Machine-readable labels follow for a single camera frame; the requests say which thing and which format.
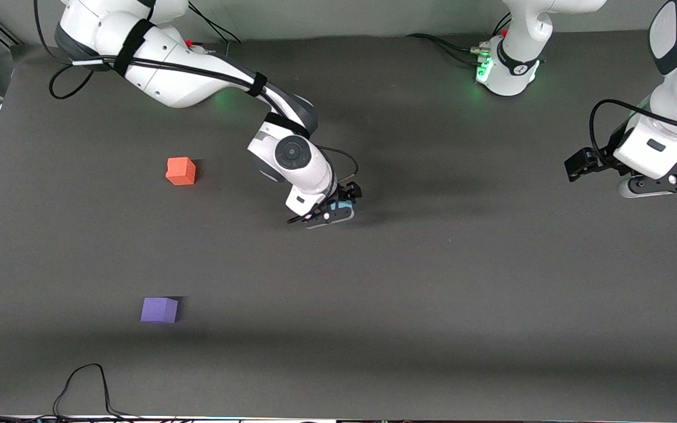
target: green led light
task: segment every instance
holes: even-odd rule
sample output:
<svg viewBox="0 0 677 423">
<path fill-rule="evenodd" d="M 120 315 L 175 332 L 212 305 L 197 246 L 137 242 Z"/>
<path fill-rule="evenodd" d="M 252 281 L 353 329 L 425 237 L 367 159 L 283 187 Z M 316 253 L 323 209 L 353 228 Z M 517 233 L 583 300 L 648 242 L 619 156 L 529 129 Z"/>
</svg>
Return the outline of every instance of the green led light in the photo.
<svg viewBox="0 0 677 423">
<path fill-rule="evenodd" d="M 487 80 L 487 77 L 490 75 L 490 70 L 492 69 L 492 57 L 488 57 L 481 65 L 479 65 L 479 70 L 477 72 L 477 80 L 484 82 Z"/>
<path fill-rule="evenodd" d="M 234 89 L 223 89 L 213 97 L 213 103 L 216 108 L 230 110 L 236 106 L 236 91 Z"/>
</svg>

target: black cable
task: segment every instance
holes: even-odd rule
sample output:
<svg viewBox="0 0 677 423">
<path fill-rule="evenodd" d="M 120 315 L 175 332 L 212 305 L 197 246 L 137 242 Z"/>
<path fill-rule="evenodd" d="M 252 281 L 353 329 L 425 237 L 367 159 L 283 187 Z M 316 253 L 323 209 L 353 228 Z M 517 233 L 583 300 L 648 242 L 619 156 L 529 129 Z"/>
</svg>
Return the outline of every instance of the black cable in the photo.
<svg viewBox="0 0 677 423">
<path fill-rule="evenodd" d="M 456 51 L 466 51 L 467 53 L 468 53 L 468 51 L 470 51 L 470 49 L 468 49 L 468 48 L 463 48 L 463 46 L 457 46 L 454 43 L 452 43 L 451 41 L 443 40 L 443 38 L 435 37 L 435 35 L 423 34 L 421 32 L 416 32 L 414 34 L 407 35 L 407 37 L 422 38 L 422 39 L 425 39 L 425 40 L 430 40 L 434 43 L 437 43 L 438 45 L 444 45 L 447 48 L 451 48 L 452 50 L 456 50 Z"/>
<path fill-rule="evenodd" d="M 502 27 L 500 26 L 500 24 L 503 24 L 503 26 L 505 26 L 506 24 L 508 24 L 508 22 L 503 23 L 503 21 L 505 21 L 509 16 L 511 16 L 511 12 L 508 12 L 507 14 L 505 14 L 505 16 L 503 16 L 502 18 L 500 18 L 500 21 L 498 21 L 498 23 L 495 25 L 495 29 L 492 30 L 492 37 L 494 37 L 494 36 L 498 33 L 498 31 L 502 28 Z"/>
<path fill-rule="evenodd" d="M 508 24 L 510 24 L 510 23 L 511 23 L 511 20 L 510 20 L 510 19 L 509 19 L 508 21 L 503 22 L 503 25 L 502 25 L 502 26 L 499 26 L 499 27 L 497 27 L 497 28 L 495 29 L 494 34 L 497 34 L 498 32 L 502 31 L 502 30 L 505 28 L 505 26 L 508 25 Z"/>
<path fill-rule="evenodd" d="M 421 34 L 421 33 L 415 33 L 415 34 L 409 34 L 407 37 L 412 37 L 412 38 L 422 38 L 425 40 L 430 40 L 433 43 L 435 43 L 436 46 L 439 46 L 441 49 L 443 49 L 443 52 L 448 54 L 449 57 L 452 59 L 456 60 L 459 63 L 462 63 L 463 65 L 467 65 L 472 68 L 477 67 L 476 62 L 470 62 L 468 60 L 464 60 L 461 57 L 455 55 L 452 51 L 448 50 L 449 48 L 451 50 L 457 51 L 457 52 L 467 52 L 470 51 L 468 48 L 463 48 L 462 46 L 457 46 L 454 43 L 451 43 L 449 41 L 443 40 L 443 38 L 440 37 L 435 37 L 435 35 L 430 35 L 430 34 Z"/>
<path fill-rule="evenodd" d="M 99 371 L 101 372 L 101 381 L 103 382 L 103 390 L 104 390 L 104 407 L 106 409 L 106 412 L 108 414 L 115 416 L 116 418 L 123 418 L 121 415 L 130 415 L 129 413 L 120 412 L 116 410 L 114 407 L 111 407 L 111 398 L 108 394 L 108 384 L 106 383 L 106 374 L 104 373 L 103 366 L 98 363 L 86 364 L 84 366 L 78 367 L 75 370 L 72 370 L 72 373 L 67 378 L 67 382 L 64 383 L 64 389 L 62 389 L 62 392 L 59 394 L 59 396 L 56 397 L 56 399 L 53 402 L 53 405 L 51 406 L 51 412 L 53 412 L 54 415 L 59 416 L 59 402 L 62 401 L 62 397 L 64 397 L 64 395 L 67 393 L 67 390 L 69 389 L 69 383 L 72 382 L 72 377 L 74 377 L 77 372 L 85 369 L 86 367 L 98 367 Z"/>
<path fill-rule="evenodd" d="M 216 27 L 218 27 L 219 29 L 221 29 L 221 31 L 225 32 L 226 34 L 231 35 L 234 38 L 234 40 L 237 41 L 237 43 L 242 43 L 242 40 L 240 40 L 239 37 L 234 35 L 233 32 L 231 32 L 228 29 L 220 26 L 219 24 L 215 23 L 214 21 L 211 21 L 204 14 L 202 14 L 200 9 L 198 9 L 196 5 L 193 5 L 192 2 L 190 2 L 190 9 L 192 9 L 192 11 L 195 12 L 195 14 L 202 17 L 202 19 L 204 19 L 204 21 L 207 22 L 207 24 L 209 24 L 213 29 L 216 29 Z"/>
<path fill-rule="evenodd" d="M 97 59 L 103 59 L 107 63 L 114 62 L 116 60 L 115 56 L 100 56 L 97 57 Z M 192 66 L 187 66 L 187 65 L 181 65 L 178 63 L 167 63 L 167 62 L 159 62 L 157 60 L 150 60 L 150 59 L 138 59 L 138 58 L 133 58 L 129 61 L 131 65 L 136 65 L 140 67 L 145 67 L 145 68 L 151 68 L 151 69 L 164 69 L 164 70 L 173 70 L 173 71 L 178 71 L 178 72 L 186 72 L 194 75 L 200 75 L 200 76 L 205 76 L 209 78 L 216 78 L 218 80 L 225 80 L 230 83 L 234 83 L 239 86 L 244 86 L 244 88 L 252 88 L 252 83 L 247 82 L 246 80 L 242 80 L 236 77 L 233 77 L 231 75 L 227 74 L 222 74 L 220 72 L 214 72 L 213 70 L 207 70 L 207 69 L 199 69 L 199 68 L 194 68 Z M 260 94 L 260 97 L 263 97 L 263 99 L 266 100 L 266 102 L 276 110 L 276 112 L 282 116 L 282 117 L 287 117 L 286 114 L 284 113 L 284 110 L 277 104 L 267 93 L 266 89 L 263 89 L 263 93 Z"/>
<path fill-rule="evenodd" d="M 226 37 L 223 36 L 223 34 L 216 28 L 211 22 L 207 20 L 205 16 L 198 10 L 198 8 L 195 7 L 192 3 L 190 3 L 190 10 L 193 11 L 196 15 L 199 17 L 202 17 L 202 19 L 218 34 L 219 37 L 221 37 L 221 41 L 223 43 L 229 43 L 229 40 L 226 39 Z"/>
<path fill-rule="evenodd" d="M 332 148 L 332 147 L 323 147 L 322 145 L 315 145 L 315 147 L 320 148 L 320 150 L 325 150 L 326 152 L 334 152 L 334 153 L 339 153 L 340 155 L 347 156 L 349 160 L 354 163 L 354 171 L 350 173 L 348 176 L 344 176 L 341 179 L 338 180 L 339 184 L 342 182 L 346 182 L 347 180 L 352 179 L 352 177 L 357 176 L 357 173 L 360 171 L 360 164 L 357 163 L 357 159 L 354 158 L 354 156 L 350 155 L 347 152 L 344 152 L 344 150 L 338 150 L 338 148 Z"/>
<path fill-rule="evenodd" d="M 645 110 L 643 108 L 636 107 L 635 105 L 628 104 L 626 102 L 621 102 L 621 100 L 616 100 L 616 99 L 604 99 L 600 100 L 597 102 L 596 105 L 592 108 L 592 112 L 589 113 L 589 140 L 592 142 L 592 148 L 594 149 L 594 152 L 597 154 L 597 157 L 599 158 L 599 161 L 604 164 L 605 166 L 610 166 L 613 169 L 617 169 L 615 166 L 610 164 L 607 160 L 605 160 L 605 156 L 602 155 L 600 152 L 599 147 L 597 146 L 597 139 L 595 137 L 594 133 L 594 117 L 597 114 L 597 110 L 604 104 L 613 104 L 613 105 L 619 105 L 620 107 L 623 108 L 628 108 L 628 110 L 631 110 L 631 112 L 636 112 L 639 113 L 640 115 L 645 115 L 646 117 L 653 118 L 655 120 L 661 121 L 663 123 L 667 123 L 672 126 L 677 126 L 677 120 L 670 119 L 669 117 L 664 117 L 661 115 L 658 115 L 657 113 L 652 113 L 649 110 Z"/>
<path fill-rule="evenodd" d="M 40 420 L 49 421 L 49 420 L 58 420 L 59 416 L 57 415 L 38 415 L 37 417 L 32 418 L 19 418 L 11 415 L 0 415 L 0 423 L 36 423 Z"/>
<path fill-rule="evenodd" d="M 57 100 L 68 99 L 73 95 L 77 94 L 78 91 L 83 89 L 83 87 L 88 83 L 88 81 L 91 80 L 91 77 L 93 76 L 93 70 L 91 70 L 91 72 L 88 73 L 83 82 L 80 85 L 78 85 L 77 88 L 73 89 L 73 91 L 71 91 L 69 94 L 67 94 L 66 96 L 57 96 L 57 94 L 54 93 L 53 89 L 54 82 L 56 81 L 56 78 L 59 77 L 59 75 L 64 73 L 67 69 L 70 69 L 72 67 L 72 64 L 70 62 L 65 62 L 64 60 L 59 59 L 59 57 L 56 57 L 56 55 L 54 55 L 54 53 L 51 52 L 51 49 L 49 49 L 49 46 L 46 45 L 46 40 L 43 39 L 43 30 L 41 29 L 41 19 L 38 16 L 38 0 L 33 0 L 33 18 L 35 19 L 35 29 L 38 31 L 38 39 L 41 40 L 41 46 L 43 46 L 43 49 L 46 50 L 46 53 L 48 53 L 49 56 L 51 56 L 54 60 L 65 65 L 65 67 L 58 70 L 54 75 L 52 75 L 51 80 L 49 80 L 49 94 L 51 94 L 51 96 Z"/>
<path fill-rule="evenodd" d="M 18 418 L 13 415 L 0 415 L 0 423 L 193 423 L 194 421 L 210 421 L 216 423 L 215 418 L 199 418 L 197 420 L 161 420 L 145 417 L 71 417 L 67 415 L 40 415 L 34 418 Z"/>
<path fill-rule="evenodd" d="M 49 56 L 53 57 L 54 60 L 61 64 L 68 64 L 69 62 L 65 62 L 64 60 L 59 59 L 59 57 L 56 57 L 54 53 L 51 53 L 51 50 L 46 46 L 46 40 L 43 39 L 43 31 L 41 30 L 41 19 L 38 16 L 38 0 L 33 0 L 33 18 L 35 19 L 35 29 L 38 31 L 38 38 L 41 40 L 41 45 L 43 46 L 43 49 L 46 50 L 46 53 L 49 53 Z"/>
<path fill-rule="evenodd" d="M 57 99 L 57 100 L 68 99 L 68 98 L 72 97 L 73 95 L 77 94 L 78 91 L 80 91 L 81 89 L 83 89 L 83 87 L 86 86 L 86 84 L 88 83 L 88 81 L 91 80 L 91 77 L 93 76 L 93 73 L 94 73 L 93 70 L 91 70 L 90 72 L 88 72 L 88 76 L 85 77 L 85 79 L 83 80 L 83 82 L 81 82 L 80 85 L 78 85 L 77 88 L 73 89 L 73 91 L 71 91 L 69 94 L 66 94 L 66 95 L 64 95 L 64 96 L 58 96 L 56 93 L 54 93 L 54 83 L 56 82 L 56 78 L 59 78 L 59 75 L 61 75 L 61 74 L 63 74 L 64 72 L 66 72 L 67 69 L 70 69 L 71 67 L 73 67 L 73 65 L 70 63 L 70 64 L 68 64 L 68 65 L 65 65 L 65 67 L 63 67 L 62 69 L 57 70 L 56 73 L 55 73 L 54 75 L 51 75 L 51 80 L 49 80 L 49 94 L 51 94 L 51 96 L 52 96 L 53 98 L 55 98 L 55 99 Z"/>
</svg>

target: gray table surface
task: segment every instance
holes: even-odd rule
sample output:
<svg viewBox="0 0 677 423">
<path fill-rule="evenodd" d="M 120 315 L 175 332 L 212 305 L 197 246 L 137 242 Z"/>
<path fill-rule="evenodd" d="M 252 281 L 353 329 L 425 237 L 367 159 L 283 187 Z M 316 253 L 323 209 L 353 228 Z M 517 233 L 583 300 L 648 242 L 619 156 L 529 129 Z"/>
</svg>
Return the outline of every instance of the gray table surface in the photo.
<svg viewBox="0 0 677 423">
<path fill-rule="evenodd" d="M 266 105 L 174 110 L 115 74 L 59 102 L 58 65 L 25 54 L 0 113 L 0 413 L 47 412 L 99 361 L 133 413 L 677 421 L 677 196 L 562 168 L 595 102 L 661 77 L 643 32 L 545 53 L 504 99 L 422 40 L 234 46 L 361 163 L 357 217 L 312 231 L 250 165 Z M 169 184 L 169 156 L 202 179 Z M 180 322 L 140 323 L 155 296 Z M 96 373 L 73 389 L 64 412 L 102 411 Z"/>
</svg>

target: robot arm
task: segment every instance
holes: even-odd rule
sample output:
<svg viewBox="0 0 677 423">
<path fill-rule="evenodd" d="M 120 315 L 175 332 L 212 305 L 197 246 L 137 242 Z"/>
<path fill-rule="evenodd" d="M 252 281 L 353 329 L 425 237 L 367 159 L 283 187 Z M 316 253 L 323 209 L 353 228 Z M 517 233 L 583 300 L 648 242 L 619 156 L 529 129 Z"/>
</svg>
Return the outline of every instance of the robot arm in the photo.
<svg viewBox="0 0 677 423">
<path fill-rule="evenodd" d="M 656 14 L 649 45 L 664 82 L 640 105 L 639 113 L 616 129 L 607 147 L 582 149 L 566 161 L 572 182 L 583 174 L 613 168 L 621 176 L 631 174 L 619 187 L 628 198 L 677 193 L 677 0 L 669 0 Z"/>
<path fill-rule="evenodd" d="M 164 25 L 185 12 L 187 0 L 62 2 L 66 8 L 56 40 L 75 63 L 106 67 L 113 62 L 113 70 L 132 85 L 173 108 L 195 105 L 225 88 L 266 102 L 271 113 L 247 148 L 258 171 L 293 185 L 286 205 L 308 227 L 354 217 L 351 205 L 361 196 L 359 187 L 344 189 L 327 156 L 309 141 L 317 129 L 312 104 L 228 57 L 188 48 L 174 27 Z"/>
<path fill-rule="evenodd" d="M 500 96 L 515 96 L 534 80 L 538 57 L 553 34 L 548 13 L 585 14 L 607 0 L 503 0 L 511 12 L 508 35 L 496 34 L 480 48 L 496 52 L 478 72 L 477 81 Z"/>
</svg>

